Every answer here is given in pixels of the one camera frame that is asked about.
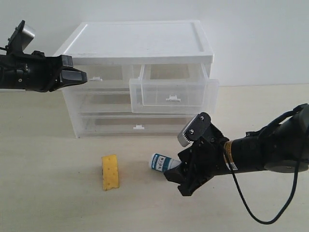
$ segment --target small bottle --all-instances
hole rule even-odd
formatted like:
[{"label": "small bottle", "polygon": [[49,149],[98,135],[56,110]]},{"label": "small bottle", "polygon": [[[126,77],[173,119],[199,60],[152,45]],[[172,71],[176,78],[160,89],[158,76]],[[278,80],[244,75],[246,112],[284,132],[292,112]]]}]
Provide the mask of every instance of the small bottle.
[{"label": "small bottle", "polygon": [[180,160],[176,160],[157,153],[154,153],[149,161],[149,167],[159,172],[165,172],[169,169],[175,168],[179,164],[181,164]]}]

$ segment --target drawer handle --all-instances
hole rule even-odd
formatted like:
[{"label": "drawer handle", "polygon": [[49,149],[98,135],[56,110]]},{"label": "drawer handle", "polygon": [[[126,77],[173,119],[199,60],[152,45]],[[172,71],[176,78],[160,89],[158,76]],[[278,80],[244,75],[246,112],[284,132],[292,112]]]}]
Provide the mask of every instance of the drawer handle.
[{"label": "drawer handle", "polygon": [[89,81],[103,81],[103,79],[99,76],[94,76],[94,77],[90,78]]},{"label": "drawer handle", "polygon": [[180,102],[181,101],[181,99],[180,98],[177,98],[177,95],[175,95],[175,96],[172,96],[172,95],[170,95],[169,96],[169,98],[166,98],[166,101],[167,102]]},{"label": "drawer handle", "polygon": [[144,129],[145,129],[145,127],[143,127],[142,125],[138,125],[138,124],[136,124],[136,126],[135,126],[135,127],[133,127],[133,129],[134,129],[134,130],[144,130]]}]

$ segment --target cable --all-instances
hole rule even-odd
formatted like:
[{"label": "cable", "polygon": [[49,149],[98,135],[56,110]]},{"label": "cable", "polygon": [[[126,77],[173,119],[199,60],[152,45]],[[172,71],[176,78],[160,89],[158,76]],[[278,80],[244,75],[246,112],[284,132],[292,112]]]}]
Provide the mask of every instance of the cable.
[{"label": "cable", "polygon": [[237,178],[236,178],[236,175],[235,175],[235,172],[232,168],[232,165],[231,165],[231,162],[229,160],[229,157],[226,153],[226,150],[224,149],[223,146],[221,146],[221,149],[223,150],[223,154],[227,160],[227,163],[228,163],[228,166],[231,170],[231,173],[232,173],[232,176],[233,176],[233,179],[234,179],[234,182],[235,182],[235,185],[236,185],[236,188],[238,190],[238,193],[240,195],[240,198],[243,202],[243,204],[245,205],[248,213],[250,214],[250,216],[255,220],[257,221],[258,223],[260,224],[263,224],[263,225],[270,225],[270,224],[273,224],[275,223],[280,217],[281,215],[283,214],[283,212],[286,210],[286,208],[289,206],[289,204],[291,203],[293,197],[294,197],[294,194],[295,194],[295,190],[296,190],[296,186],[297,186],[297,179],[298,179],[298,171],[299,171],[299,165],[300,165],[300,162],[301,162],[301,158],[302,158],[302,153],[304,151],[304,148],[305,148],[305,145],[306,145],[306,140],[307,140],[307,137],[309,135],[309,126],[307,127],[307,130],[306,130],[306,133],[305,133],[305,136],[304,136],[304,141],[302,143],[302,147],[300,149],[300,154],[299,154],[299,157],[298,157],[298,160],[297,160],[297,163],[296,163],[296,166],[295,166],[295,171],[294,171],[294,179],[293,179],[293,185],[292,185],[292,190],[291,190],[291,193],[290,193],[290,196],[288,198],[288,200],[286,201],[286,203],[284,204],[284,206],[282,207],[282,209],[278,212],[278,214],[270,221],[262,221],[260,219],[258,219],[250,210],[241,190],[240,190],[240,187],[239,187],[239,184],[238,184],[238,181],[237,181]]}]

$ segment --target yellow sponge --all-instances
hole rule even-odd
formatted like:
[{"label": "yellow sponge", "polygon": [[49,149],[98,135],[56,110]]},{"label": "yellow sponge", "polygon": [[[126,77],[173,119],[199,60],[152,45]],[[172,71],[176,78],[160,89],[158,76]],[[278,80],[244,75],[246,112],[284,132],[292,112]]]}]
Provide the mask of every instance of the yellow sponge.
[{"label": "yellow sponge", "polygon": [[103,190],[119,188],[117,156],[110,155],[102,157]]}]

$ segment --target plastic drawer unit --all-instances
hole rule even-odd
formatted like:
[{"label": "plastic drawer unit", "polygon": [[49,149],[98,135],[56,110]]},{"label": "plastic drawer unit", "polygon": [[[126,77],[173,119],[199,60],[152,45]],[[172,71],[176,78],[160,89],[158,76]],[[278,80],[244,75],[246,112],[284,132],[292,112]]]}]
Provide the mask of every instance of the plastic drawer unit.
[{"label": "plastic drawer unit", "polygon": [[87,72],[86,84],[62,90],[77,137],[177,133],[215,109],[213,52],[197,20],[85,22],[61,54]]}]

